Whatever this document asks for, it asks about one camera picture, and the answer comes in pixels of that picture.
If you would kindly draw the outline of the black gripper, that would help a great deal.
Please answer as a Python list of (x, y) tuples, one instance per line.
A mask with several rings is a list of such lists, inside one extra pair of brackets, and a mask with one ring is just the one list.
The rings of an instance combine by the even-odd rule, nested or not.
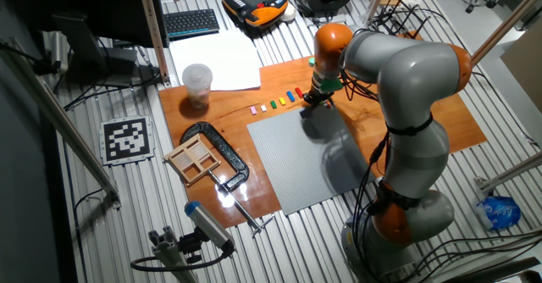
[(329, 98), (335, 94), (334, 91), (325, 92), (319, 86), (311, 86), (309, 92), (303, 94), (303, 100), (310, 106), (316, 107), (317, 100), (319, 106), (324, 106), (326, 108), (330, 107)]

